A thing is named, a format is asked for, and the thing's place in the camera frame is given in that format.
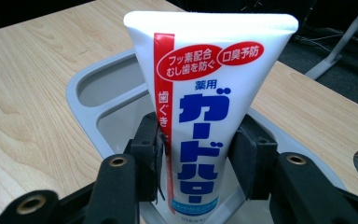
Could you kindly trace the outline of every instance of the wooden table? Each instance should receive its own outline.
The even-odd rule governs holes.
[[[65,99],[82,68],[131,48],[132,10],[174,10],[163,0],[97,0],[0,29],[0,213],[24,193],[60,197],[95,180],[101,158]],[[276,63],[253,105],[304,144],[358,195],[358,104]]]

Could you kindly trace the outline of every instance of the white toothpaste tube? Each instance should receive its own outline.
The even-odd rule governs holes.
[[[134,11],[124,24],[167,140],[168,206],[201,223],[218,205],[231,139],[298,22]]]

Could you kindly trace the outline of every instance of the dark floor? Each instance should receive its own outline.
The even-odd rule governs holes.
[[[0,0],[0,28],[93,0]]]

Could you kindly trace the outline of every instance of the screw hole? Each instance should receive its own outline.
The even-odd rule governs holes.
[[[45,203],[46,197],[41,194],[30,196],[17,206],[17,213],[20,215],[33,213],[37,209],[41,208]]]
[[[304,160],[304,158],[297,155],[288,155],[286,159],[290,161],[292,164],[296,164],[296,165],[304,165],[307,163],[307,161]]]
[[[117,157],[117,158],[114,158],[112,159],[109,164],[113,167],[118,167],[118,166],[122,166],[124,165],[125,163],[127,163],[127,159],[124,158],[124,157]]]

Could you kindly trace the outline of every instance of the gray tray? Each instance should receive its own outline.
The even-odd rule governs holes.
[[[66,99],[102,158],[122,153],[128,140],[135,135],[142,117],[153,111],[142,72],[132,50],[77,73],[68,83]],[[345,189],[337,175],[297,140],[252,108],[248,114],[270,131],[278,142],[279,152],[292,151],[308,156],[333,185]],[[207,220],[206,223],[272,223],[269,202],[244,202],[244,195],[229,162],[220,198],[221,203],[209,218],[213,221]],[[172,223],[166,203],[161,199],[158,201],[157,205],[140,204],[143,218],[147,223]]]

